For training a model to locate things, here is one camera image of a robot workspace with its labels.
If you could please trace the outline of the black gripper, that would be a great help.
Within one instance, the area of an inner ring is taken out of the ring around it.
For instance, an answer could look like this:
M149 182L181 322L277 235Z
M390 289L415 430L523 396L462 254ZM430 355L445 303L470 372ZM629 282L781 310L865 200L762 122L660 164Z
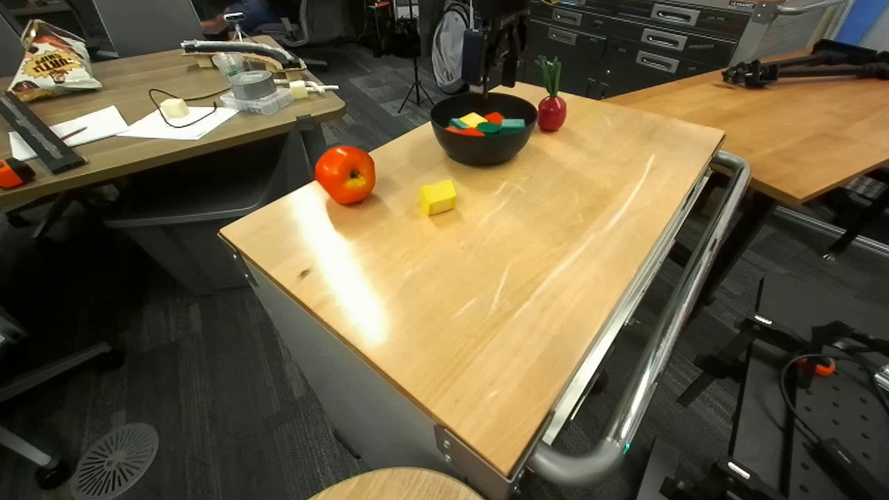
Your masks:
M531 0L466 0L463 83L476 94L510 86L524 51Z

